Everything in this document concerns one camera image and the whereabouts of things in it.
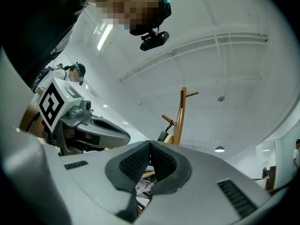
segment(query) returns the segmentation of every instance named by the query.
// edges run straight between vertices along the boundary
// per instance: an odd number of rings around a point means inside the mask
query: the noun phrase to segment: person
[[[79,15],[95,4],[114,23],[131,30],[161,24],[170,0],[2,0],[1,44],[16,71],[32,87],[41,71],[64,50]],[[16,13],[16,8],[26,8]]]
[[[76,63],[71,66],[66,66],[62,69],[58,68],[49,72],[34,89],[35,96],[31,103],[37,105],[37,101],[39,100],[40,96],[42,96],[43,92],[51,82],[52,78],[56,77],[65,81],[69,80],[72,83],[79,83],[83,80],[85,71],[85,66],[83,64]]]
[[[38,102],[40,97],[43,95],[43,92],[54,77],[65,81],[69,80],[72,83],[79,83],[83,80],[85,72],[85,66],[81,63],[63,67],[63,69],[58,68],[49,72],[34,89],[35,95],[22,118],[20,129],[37,137],[43,138],[43,118],[38,112]]]
[[[294,155],[293,155],[293,167],[294,167],[294,173],[297,173],[297,170],[300,165],[300,155],[299,155],[299,148],[300,148],[300,138],[296,140],[296,149],[294,150]]]

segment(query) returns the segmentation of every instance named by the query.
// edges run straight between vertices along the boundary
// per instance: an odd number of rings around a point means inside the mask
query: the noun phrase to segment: wooden stand
[[[198,92],[192,92],[187,94],[187,88],[183,87],[180,91],[180,104],[179,104],[179,110],[178,110],[178,115],[177,115],[177,119],[176,122],[174,122],[173,120],[171,120],[170,118],[168,118],[165,115],[162,115],[162,118],[165,119],[166,121],[168,121],[169,123],[172,123],[173,126],[175,126],[175,130],[174,130],[174,134],[173,134],[173,138],[172,141],[170,142],[171,144],[174,145],[179,145],[180,143],[180,139],[181,139],[181,133],[182,133],[182,128],[183,128],[183,121],[184,121],[184,113],[185,113],[185,109],[186,109],[186,98],[199,94]]]

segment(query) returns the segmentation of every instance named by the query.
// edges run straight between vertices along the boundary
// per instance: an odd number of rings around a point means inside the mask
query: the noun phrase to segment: ceiling beam
[[[185,87],[193,88],[193,90],[201,88],[218,88],[220,85],[222,86],[241,86],[241,85],[258,85],[261,81],[261,77],[259,75],[240,75],[240,76],[231,76],[231,77],[222,77],[222,78],[210,78],[210,79],[202,79],[194,82],[188,82],[184,84]],[[164,87],[160,87],[153,90],[146,90],[139,94],[140,98],[147,98],[157,95],[165,95],[165,94],[173,94],[177,93],[178,88],[181,88],[182,84],[176,85],[168,85]]]
[[[226,35],[212,35],[208,37],[203,37],[203,38],[197,38],[194,39],[188,43],[181,44],[177,47],[172,48],[170,51],[166,51],[163,53],[160,53],[159,55],[156,55],[152,58],[150,58],[147,61],[140,62],[140,60],[136,63],[134,63],[131,67],[134,67],[133,69],[129,70],[126,72],[124,75],[122,75],[118,81],[120,83],[124,82],[123,79],[129,80],[130,78],[139,75],[142,72],[145,72],[148,69],[152,69],[156,67],[157,65],[169,61],[171,59],[175,59],[177,57],[180,57],[182,55],[186,55],[191,52],[203,50],[203,49],[208,49],[208,48],[213,48],[213,47],[218,47],[218,51],[220,46],[224,45],[230,45],[232,44],[239,44],[239,45],[249,45],[249,44],[257,44],[257,45],[266,45],[267,40],[264,37],[264,34],[246,34],[241,33],[241,34],[226,34]]]

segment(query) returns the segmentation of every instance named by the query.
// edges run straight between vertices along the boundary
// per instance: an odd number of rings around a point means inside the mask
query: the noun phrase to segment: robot
[[[0,63],[1,75],[6,72],[3,76],[22,83],[3,50]],[[4,104],[15,99],[8,94],[9,89],[2,91]],[[10,109],[7,104],[1,107],[5,113]],[[1,119],[0,164],[5,178],[2,184],[11,188],[10,197],[22,201],[15,202],[14,209],[23,212],[23,221],[253,224],[274,205],[254,181],[215,156],[157,141],[126,145],[129,135],[94,117],[90,101],[84,101],[63,81],[54,79],[48,86],[40,101],[40,112],[48,141],[60,147],[65,156],[59,157],[54,146],[41,144]],[[74,130],[70,142],[64,138],[66,128]],[[85,140],[83,134],[91,137]],[[82,154],[81,149],[88,147],[114,148]],[[158,182],[151,189],[149,205],[139,216],[135,186],[150,161]]]

